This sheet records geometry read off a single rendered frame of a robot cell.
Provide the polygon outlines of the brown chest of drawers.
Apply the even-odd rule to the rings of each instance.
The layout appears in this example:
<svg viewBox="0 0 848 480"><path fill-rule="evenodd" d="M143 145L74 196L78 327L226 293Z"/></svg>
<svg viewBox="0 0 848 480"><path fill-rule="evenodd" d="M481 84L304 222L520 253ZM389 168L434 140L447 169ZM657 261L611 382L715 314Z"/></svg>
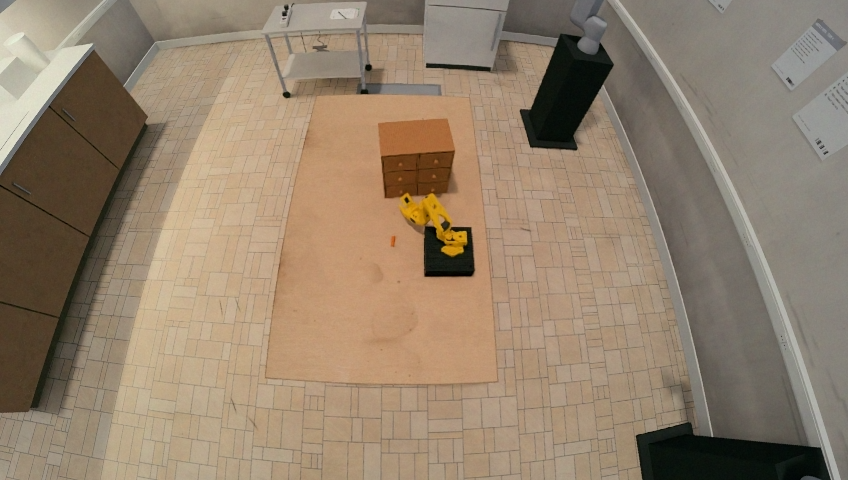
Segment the brown chest of drawers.
<svg viewBox="0 0 848 480"><path fill-rule="evenodd" d="M393 172L383 170L383 157L386 156L417 154L416 169L406 170L416 170L416 191L415 195L410 196L418 196L417 183L427 183L418 182L418 169L430 169L419 168L419 154L453 152L451 166L445 166L450 167L448 180L442 180L448 181L446 192L444 192L447 193L456 151L448 119L384 122L378 123L378 130L385 199L387 198L385 186L392 185L385 185L384 172Z"/></svg>

